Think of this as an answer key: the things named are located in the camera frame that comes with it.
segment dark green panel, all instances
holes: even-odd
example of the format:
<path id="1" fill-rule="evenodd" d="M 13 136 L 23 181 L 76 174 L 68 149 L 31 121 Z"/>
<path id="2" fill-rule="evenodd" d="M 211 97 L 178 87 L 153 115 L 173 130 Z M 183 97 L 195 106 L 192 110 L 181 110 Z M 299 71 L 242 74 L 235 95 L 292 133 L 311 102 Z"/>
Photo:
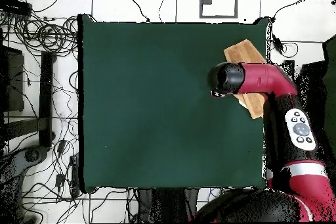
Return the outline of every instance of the dark green panel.
<path id="1" fill-rule="evenodd" d="M 206 79 L 244 39 L 265 56 L 267 24 L 83 16 L 85 186 L 263 187 L 263 121 L 211 97 Z"/>
<path id="2" fill-rule="evenodd" d="M 329 138 L 330 146 L 336 154 L 336 37 L 327 42 L 326 51 L 328 69 L 324 77 L 325 87 L 327 88 L 324 129 Z"/>

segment plug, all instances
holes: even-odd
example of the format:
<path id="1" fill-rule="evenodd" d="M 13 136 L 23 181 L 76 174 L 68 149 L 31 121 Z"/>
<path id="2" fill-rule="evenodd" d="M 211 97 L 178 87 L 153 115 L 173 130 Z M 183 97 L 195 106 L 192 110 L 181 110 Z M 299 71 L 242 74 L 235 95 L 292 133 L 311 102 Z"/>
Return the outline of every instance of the plug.
<path id="1" fill-rule="evenodd" d="M 58 148 L 57 148 L 58 156 L 61 156 L 63 154 L 65 148 L 66 148 L 66 141 L 61 140 L 60 144 L 58 144 Z"/>
<path id="2" fill-rule="evenodd" d="M 55 186 L 58 187 L 58 188 L 61 188 L 61 187 L 64 186 L 65 181 L 66 181 L 66 176 L 65 175 L 57 174 Z"/>
<path id="3" fill-rule="evenodd" d="M 43 20 L 44 20 L 44 21 L 47 21 L 47 22 L 50 22 L 50 21 L 55 21 L 56 19 L 53 18 L 53 17 L 46 17 L 46 16 L 44 16 L 44 17 L 43 17 Z"/>
<path id="4" fill-rule="evenodd" d="M 272 34 L 272 39 L 273 39 L 274 48 L 277 50 L 277 52 L 282 54 L 284 51 L 284 46 L 282 45 L 282 42 L 274 34 Z"/>

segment silver stripe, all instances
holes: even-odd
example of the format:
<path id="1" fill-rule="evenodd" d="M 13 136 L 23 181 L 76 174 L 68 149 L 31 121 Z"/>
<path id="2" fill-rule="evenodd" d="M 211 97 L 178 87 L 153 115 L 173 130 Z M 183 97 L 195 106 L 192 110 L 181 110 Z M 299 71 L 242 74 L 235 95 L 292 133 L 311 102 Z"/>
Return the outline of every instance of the silver stripe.
<path id="1" fill-rule="evenodd" d="M 305 204 L 302 200 L 298 199 L 298 198 L 295 197 L 295 196 L 294 196 L 294 198 L 295 198 L 296 200 L 298 200 L 298 201 L 304 206 L 304 209 L 306 210 L 306 212 L 307 212 L 307 214 L 308 214 L 308 220 L 309 220 L 309 221 L 312 221 L 312 212 L 310 211 L 310 209 L 306 206 L 306 204 Z"/>
<path id="2" fill-rule="evenodd" d="M 323 165 L 318 163 L 291 164 L 289 166 L 285 166 L 284 168 L 289 168 L 292 177 L 301 175 L 319 175 L 328 178 L 326 169 Z"/>

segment floor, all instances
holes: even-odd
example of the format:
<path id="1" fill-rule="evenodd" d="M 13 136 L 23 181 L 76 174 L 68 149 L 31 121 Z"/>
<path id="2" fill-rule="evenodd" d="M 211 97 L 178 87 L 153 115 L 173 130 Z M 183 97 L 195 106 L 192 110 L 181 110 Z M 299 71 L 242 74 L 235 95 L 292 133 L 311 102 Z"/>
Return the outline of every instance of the floor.
<path id="1" fill-rule="evenodd" d="M 35 11 L 47 8 L 55 0 L 27 0 L 33 5 Z M 274 13 L 281 7 L 294 3 L 298 0 L 238 0 L 238 18 L 200 18 L 199 0 L 164 0 L 160 12 L 158 10 L 162 0 L 135 0 L 143 13 L 151 22 L 241 22 L 252 23 L 257 18 L 263 16 L 274 16 Z M 204 8 L 207 14 L 228 15 L 232 12 L 232 0 L 213 0 L 213 7 Z M 304 63 L 316 62 L 324 59 L 321 42 L 336 34 L 336 6 L 331 4 L 332 0 L 306 0 L 297 5 L 285 8 L 276 16 L 273 32 L 282 41 L 304 41 L 297 42 L 298 52 L 292 58 L 297 65 L 297 71 Z M 97 21 L 137 21 L 142 22 L 139 9 L 131 0 L 57 0 L 57 2 L 45 11 L 38 12 L 41 17 L 57 18 L 54 22 L 62 25 L 63 18 L 69 18 L 79 13 L 91 14 Z M 39 80 L 39 57 L 37 60 L 26 50 L 25 46 L 17 44 L 19 42 L 15 34 L 9 35 L 9 46 L 23 50 L 25 58 L 25 69 L 29 71 L 30 80 Z M 286 55 L 295 53 L 296 47 L 288 45 Z M 55 79 L 54 84 L 62 87 L 54 94 L 54 118 L 52 127 L 56 133 L 56 141 L 65 135 L 65 139 L 73 139 L 74 151 L 78 151 L 78 142 L 74 139 L 77 133 L 77 110 L 78 102 L 75 90 L 69 84 L 70 75 L 77 70 L 76 53 L 65 57 L 59 57 L 54 64 Z M 282 63 L 285 57 L 271 51 L 271 61 Z M 72 78 L 72 85 L 76 85 L 76 78 Z M 30 86 L 24 85 L 24 93 L 31 101 L 33 108 L 39 108 L 39 83 L 32 82 Z M 11 112 L 6 114 L 8 122 L 22 120 L 27 117 L 34 117 L 29 102 L 25 99 L 25 109 L 23 112 Z M 18 146 L 25 137 L 9 141 L 9 150 Z M 29 146 L 36 143 L 37 135 L 22 142 L 21 146 Z M 69 162 L 72 149 L 64 155 L 63 169 Z M 29 170 L 24 180 L 24 191 L 29 191 L 36 183 L 45 183 L 50 189 L 54 187 L 55 174 L 51 166 L 52 156 L 38 166 Z M 71 207 L 68 202 L 56 203 L 56 197 L 46 188 L 36 185 L 31 193 L 24 198 L 25 207 L 33 207 L 33 210 L 43 214 L 42 223 L 88 223 L 91 217 L 93 223 L 120 223 L 125 219 L 126 193 L 110 193 L 111 191 L 123 192 L 122 189 L 100 188 L 91 195 L 83 195 L 76 201 L 76 206 Z M 67 188 L 63 191 L 63 197 L 69 197 Z M 198 196 L 198 209 L 206 202 L 217 195 L 217 189 L 202 188 Z M 137 210 L 137 202 L 131 202 L 131 211 Z"/>

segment control button panel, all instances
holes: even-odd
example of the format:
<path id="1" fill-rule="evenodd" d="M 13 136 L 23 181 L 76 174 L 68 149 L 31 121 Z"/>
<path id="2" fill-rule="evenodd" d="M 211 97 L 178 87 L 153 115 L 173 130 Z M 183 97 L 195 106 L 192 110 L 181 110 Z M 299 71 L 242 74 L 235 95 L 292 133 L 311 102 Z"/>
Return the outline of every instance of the control button panel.
<path id="1" fill-rule="evenodd" d="M 302 150 L 314 150 L 315 140 L 310 130 L 308 118 L 299 109 L 291 109 L 285 115 L 285 121 L 292 143 Z"/>

